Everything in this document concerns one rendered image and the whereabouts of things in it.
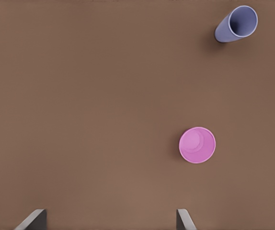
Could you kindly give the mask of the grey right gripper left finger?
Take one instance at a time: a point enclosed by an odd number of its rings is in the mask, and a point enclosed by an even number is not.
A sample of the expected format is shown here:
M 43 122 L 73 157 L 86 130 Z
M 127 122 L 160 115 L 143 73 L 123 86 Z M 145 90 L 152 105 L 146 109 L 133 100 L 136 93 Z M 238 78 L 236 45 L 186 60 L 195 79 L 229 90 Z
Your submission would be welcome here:
M 14 230 L 47 230 L 47 211 L 45 209 L 34 210 Z

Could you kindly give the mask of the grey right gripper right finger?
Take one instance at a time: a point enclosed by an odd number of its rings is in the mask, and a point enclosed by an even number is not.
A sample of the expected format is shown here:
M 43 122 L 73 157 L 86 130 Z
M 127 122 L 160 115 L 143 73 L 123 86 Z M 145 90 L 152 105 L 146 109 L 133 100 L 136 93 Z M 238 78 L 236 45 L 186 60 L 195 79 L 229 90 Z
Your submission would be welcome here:
M 176 210 L 176 230 L 197 230 L 189 212 L 186 209 Z

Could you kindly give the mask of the pink bowl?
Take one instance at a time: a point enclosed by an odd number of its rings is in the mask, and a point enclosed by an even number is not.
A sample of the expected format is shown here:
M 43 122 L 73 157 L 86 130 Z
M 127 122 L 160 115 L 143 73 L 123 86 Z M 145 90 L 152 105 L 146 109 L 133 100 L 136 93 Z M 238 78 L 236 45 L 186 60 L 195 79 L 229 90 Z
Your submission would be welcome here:
M 184 160 L 193 164 L 204 163 L 209 160 L 216 149 L 214 134 L 205 127 L 193 127 L 181 135 L 179 152 Z

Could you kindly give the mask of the blue bowl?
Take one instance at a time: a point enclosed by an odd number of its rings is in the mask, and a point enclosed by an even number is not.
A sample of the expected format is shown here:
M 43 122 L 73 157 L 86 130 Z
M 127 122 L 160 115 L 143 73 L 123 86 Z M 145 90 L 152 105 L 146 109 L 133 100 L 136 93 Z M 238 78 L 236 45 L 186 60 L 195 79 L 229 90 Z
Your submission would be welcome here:
M 229 43 L 252 35 L 258 25 L 256 11 L 247 5 L 233 9 L 216 27 L 215 39 L 221 43 Z

